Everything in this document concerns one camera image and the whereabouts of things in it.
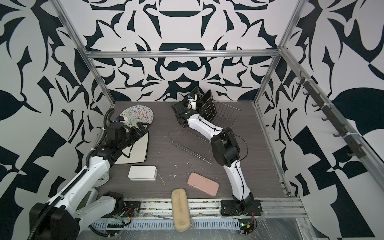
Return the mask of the round speckled plate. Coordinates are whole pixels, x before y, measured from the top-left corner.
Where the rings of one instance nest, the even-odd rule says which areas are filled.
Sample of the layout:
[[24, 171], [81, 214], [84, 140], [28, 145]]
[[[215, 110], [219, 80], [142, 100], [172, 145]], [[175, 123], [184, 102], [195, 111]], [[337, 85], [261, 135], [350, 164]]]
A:
[[143, 105], [136, 105], [125, 109], [119, 116], [126, 116], [128, 123], [125, 124], [128, 127], [133, 127], [137, 122], [151, 124], [154, 120], [153, 111]]

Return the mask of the white square plate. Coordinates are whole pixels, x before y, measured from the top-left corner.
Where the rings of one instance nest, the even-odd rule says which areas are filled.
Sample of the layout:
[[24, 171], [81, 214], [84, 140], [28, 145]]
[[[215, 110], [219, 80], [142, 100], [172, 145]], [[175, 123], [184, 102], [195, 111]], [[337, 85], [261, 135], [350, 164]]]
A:
[[122, 154], [115, 162], [116, 165], [124, 164], [139, 164], [143, 163], [147, 159], [149, 135], [146, 133], [132, 146], [126, 147], [122, 150]]

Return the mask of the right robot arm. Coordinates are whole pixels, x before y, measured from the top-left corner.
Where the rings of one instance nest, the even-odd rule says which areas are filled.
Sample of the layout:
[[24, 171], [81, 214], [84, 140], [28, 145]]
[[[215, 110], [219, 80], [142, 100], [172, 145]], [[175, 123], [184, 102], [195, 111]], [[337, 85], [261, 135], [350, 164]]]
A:
[[217, 113], [213, 103], [177, 102], [172, 105], [172, 110], [182, 127], [195, 130], [210, 141], [214, 160], [224, 167], [229, 178], [235, 212], [244, 215], [253, 205], [254, 196], [241, 169], [237, 135], [231, 128], [222, 128], [210, 122]]

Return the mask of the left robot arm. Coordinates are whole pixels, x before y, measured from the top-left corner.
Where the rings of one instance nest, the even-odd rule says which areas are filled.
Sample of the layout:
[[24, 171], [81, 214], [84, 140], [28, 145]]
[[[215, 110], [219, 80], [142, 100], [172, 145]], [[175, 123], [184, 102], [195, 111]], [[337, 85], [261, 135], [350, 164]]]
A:
[[142, 105], [124, 110], [111, 120], [115, 108], [111, 107], [103, 119], [102, 135], [86, 157], [81, 171], [46, 203], [37, 203], [30, 210], [29, 240], [75, 240], [86, 228], [104, 238], [117, 233], [103, 233], [93, 223], [105, 215], [115, 218], [125, 214], [124, 196], [107, 192], [100, 199], [79, 208], [87, 193], [97, 187], [97, 181], [115, 164], [128, 159], [145, 161], [149, 126], [154, 120], [153, 111]]

